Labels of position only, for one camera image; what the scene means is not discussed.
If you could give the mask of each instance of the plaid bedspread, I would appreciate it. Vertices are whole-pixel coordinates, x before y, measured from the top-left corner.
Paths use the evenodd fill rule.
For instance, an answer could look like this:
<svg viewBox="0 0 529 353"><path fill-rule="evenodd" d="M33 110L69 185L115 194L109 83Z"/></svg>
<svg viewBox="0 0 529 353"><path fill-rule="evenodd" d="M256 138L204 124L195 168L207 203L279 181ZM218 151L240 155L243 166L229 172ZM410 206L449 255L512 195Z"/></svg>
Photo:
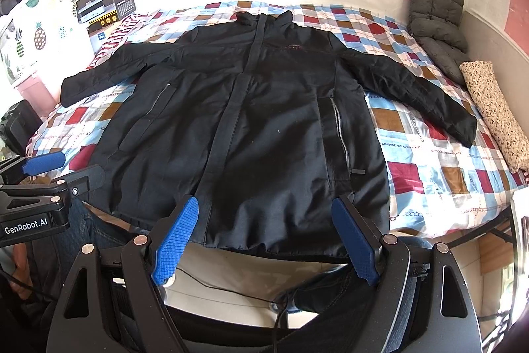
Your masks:
<svg viewBox="0 0 529 353"><path fill-rule="evenodd" d="M509 204L514 190L525 186L522 176L509 172L470 95L433 66L404 26L366 10L236 1L132 15L113 32L89 67L103 62L122 44L174 42L195 26L234 20L241 10L274 15L291 10L297 24L331 31L355 50L390 56L441 87L478 118L475 145L468 149L414 109L366 93L388 165L393 230L438 237L472 228L494 218ZM67 164L52 176L86 165L105 126L133 91L129 80L71 107L58 106L31 140L27 153L62 150Z"/></svg>

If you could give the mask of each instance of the blue textured pad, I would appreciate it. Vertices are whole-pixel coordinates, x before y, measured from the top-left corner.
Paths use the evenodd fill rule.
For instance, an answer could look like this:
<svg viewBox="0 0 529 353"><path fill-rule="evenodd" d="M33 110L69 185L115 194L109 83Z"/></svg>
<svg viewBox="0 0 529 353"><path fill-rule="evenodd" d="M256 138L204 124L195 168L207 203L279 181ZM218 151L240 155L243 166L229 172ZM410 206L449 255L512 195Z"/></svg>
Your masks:
<svg viewBox="0 0 529 353"><path fill-rule="evenodd" d="M356 274L372 286L379 279L375 268L375 253L340 198L332 201L331 217Z"/></svg>
<svg viewBox="0 0 529 353"><path fill-rule="evenodd" d="M189 237L198 220L198 201L194 196L187 201L175 224L163 240L156 255L156 267L152 279L157 286L162 285L175 273Z"/></svg>
<svg viewBox="0 0 529 353"><path fill-rule="evenodd" d="M62 151L41 154L40 156L28 158L22 168L22 172L27 176L32 177L54 169L62 168L65 163L66 156Z"/></svg>

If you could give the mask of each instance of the jacket pocket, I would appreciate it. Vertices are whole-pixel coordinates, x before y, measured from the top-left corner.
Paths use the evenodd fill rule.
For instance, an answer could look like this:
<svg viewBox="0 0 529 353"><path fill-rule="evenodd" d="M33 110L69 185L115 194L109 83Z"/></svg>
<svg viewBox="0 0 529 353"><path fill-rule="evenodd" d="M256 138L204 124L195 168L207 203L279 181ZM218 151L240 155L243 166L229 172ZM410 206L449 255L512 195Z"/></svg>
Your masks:
<svg viewBox="0 0 529 353"><path fill-rule="evenodd" d="M154 123L158 116L163 112L167 103L175 93L176 88L171 84L167 83L162 91L158 94L154 103L147 113L141 117L134 125L129 129L121 144L120 150L131 151L138 144L141 143L142 137L147 132L147 129Z"/></svg>
<svg viewBox="0 0 529 353"><path fill-rule="evenodd" d="M318 109L329 180L350 181L349 152L343 138L338 107L333 98L320 98Z"/></svg>

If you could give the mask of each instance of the zipper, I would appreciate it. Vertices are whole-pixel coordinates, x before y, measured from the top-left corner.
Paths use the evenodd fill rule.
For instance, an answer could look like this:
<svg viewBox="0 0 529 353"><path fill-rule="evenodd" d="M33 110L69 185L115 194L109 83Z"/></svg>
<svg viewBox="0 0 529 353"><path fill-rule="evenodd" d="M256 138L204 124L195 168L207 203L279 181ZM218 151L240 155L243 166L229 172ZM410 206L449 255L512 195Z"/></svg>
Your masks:
<svg viewBox="0 0 529 353"><path fill-rule="evenodd" d="M329 99L331 100L331 103L334 109L334 119L336 120L336 130L338 131L338 137L340 138L340 141L342 142L343 153L346 155L347 169L349 169L349 152L347 151L345 141L343 141L342 120L340 118L340 112L338 111L338 107L336 106L336 103L334 102L334 98L329 98Z"/></svg>
<svg viewBox="0 0 529 353"><path fill-rule="evenodd" d="M156 99L154 100L154 104L152 104L152 107L149 111L147 111L147 114L145 114L145 117L148 116L152 110L154 110L154 107L156 106L156 103L158 102L158 99L160 99L160 96L162 96L163 92L167 90L167 88L170 86L169 83L166 84L166 86L163 88L163 90L158 94Z"/></svg>

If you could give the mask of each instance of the jacket sleeve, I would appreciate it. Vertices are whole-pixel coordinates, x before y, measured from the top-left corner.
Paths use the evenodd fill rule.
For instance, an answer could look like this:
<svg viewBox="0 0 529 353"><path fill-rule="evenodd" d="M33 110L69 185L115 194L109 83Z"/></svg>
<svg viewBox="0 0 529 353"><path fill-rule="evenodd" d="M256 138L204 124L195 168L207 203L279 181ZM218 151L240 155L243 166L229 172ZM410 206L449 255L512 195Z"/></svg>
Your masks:
<svg viewBox="0 0 529 353"><path fill-rule="evenodd" d="M415 76L388 56L365 54L352 48L342 51L340 56L364 89L410 105L465 147L472 147L477 119L440 87Z"/></svg>
<svg viewBox="0 0 529 353"><path fill-rule="evenodd" d="M66 78L62 83L60 102L69 107L160 63L174 50L175 46L169 43L122 45L101 65Z"/></svg>

